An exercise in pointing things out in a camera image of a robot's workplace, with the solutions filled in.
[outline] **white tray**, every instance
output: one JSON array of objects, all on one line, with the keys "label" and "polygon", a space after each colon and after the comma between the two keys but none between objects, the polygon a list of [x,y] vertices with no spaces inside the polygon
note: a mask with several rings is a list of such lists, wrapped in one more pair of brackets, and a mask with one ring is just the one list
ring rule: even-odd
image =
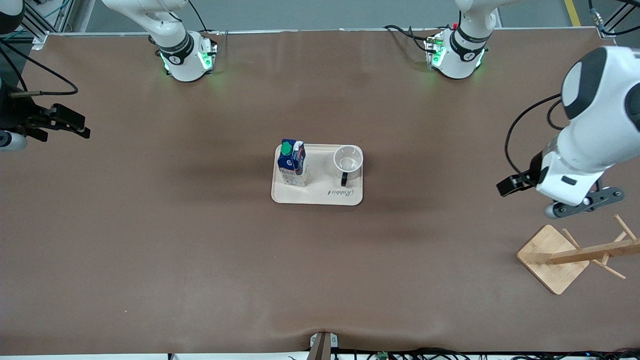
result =
[{"label": "white tray", "polygon": [[271,182],[271,198],[281,204],[318,204],[355,206],[362,202],[362,174],[347,181],[347,186],[340,186],[341,178],[333,164],[333,153],[341,145],[306,143],[305,161],[308,166],[305,187],[287,185],[282,180],[278,168],[280,147],[276,148],[273,162],[273,181]]}]

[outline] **wooden base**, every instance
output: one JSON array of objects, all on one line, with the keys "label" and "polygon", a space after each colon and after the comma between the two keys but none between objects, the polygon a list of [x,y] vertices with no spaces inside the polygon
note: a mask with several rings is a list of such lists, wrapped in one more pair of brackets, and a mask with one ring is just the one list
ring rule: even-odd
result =
[{"label": "wooden base", "polygon": [[545,225],[518,251],[516,257],[549,291],[560,295],[589,265],[589,261],[546,264],[554,253],[568,250],[575,250],[575,247],[553,226]]}]

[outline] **brown mat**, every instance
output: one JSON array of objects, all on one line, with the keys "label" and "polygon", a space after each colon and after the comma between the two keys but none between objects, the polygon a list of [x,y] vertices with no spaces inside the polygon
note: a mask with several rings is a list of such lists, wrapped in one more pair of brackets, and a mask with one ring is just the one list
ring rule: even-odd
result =
[{"label": "brown mat", "polygon": [[[511,121],[602,44],[594,29],[497,31],[463,81],[428,72],[397,33],[219,40],[217,73],[196,83],[166,77],[145,37],[35,52],[81,89],[38,103],[86,115],[92,138],[2,155],[2,354],[299,350],[319,330],[343,348],[640,345],[638,259],[610,262],[626,281],[592,266],[551,295],[515,257],[549,200],[495,189]],[[554,135],[545,112],[516,128],[522,167]],[[361,146],[361,205],[275,204],[286,136]],[[606,173],[622,203],[553,224],[583,246],[620,232],[613,213],[640,232],[639,171]]]}]

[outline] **wooden mug tree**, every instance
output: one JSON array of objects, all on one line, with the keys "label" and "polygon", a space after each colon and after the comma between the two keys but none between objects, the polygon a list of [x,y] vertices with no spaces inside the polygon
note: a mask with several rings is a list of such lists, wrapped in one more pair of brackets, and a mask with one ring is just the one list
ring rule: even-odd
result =
[{"label": "wooden mug tree", "polygon": [[563,236],[553,226],[545,225],[516,256],[556,295],[562,294],[590,263],[625,279],[607,263],[614,256],[640,254],[640,241],[617,214],[613,217],[623,229],[613,242],[581,248],[566,229]]}]

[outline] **green led light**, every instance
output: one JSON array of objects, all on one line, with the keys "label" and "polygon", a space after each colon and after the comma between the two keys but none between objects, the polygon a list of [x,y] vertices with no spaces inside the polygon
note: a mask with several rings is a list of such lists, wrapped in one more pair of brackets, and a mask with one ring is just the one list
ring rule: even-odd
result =
[{"label": "green led light", "polygon": [[160,54],[160,59],[162,59],[162,63],[164,64],[164,69],[167,72],[170,72],[171,70],[169,70],[169,65],[166,63],[166,59],[164,58],[164,55]]},{"label": "green led light", "polygon": [[212,66],[211,63],[211,56],[209,56],[207,53],[198,53],[200,55],[200,61],[202,62],[202,67],[204,67],[205,69],[210,69]]},{"label": "green led light", "polygon": [[478,68],[478,66],[480,66],[480,63],[482,62],[482,56],[484,55],[484,50],[482,50],[482,52],[480,52],[480,55],[478,55],[478,62],[476,63],[476,68]]},{"label": "green led light", "polygon": [[433,55],[433,60],[431,62],[433,66],[439,67],[442,64],[442,58],[444,58],[446,52],[447,51],[444,46],[439,48],[439,50]]}]

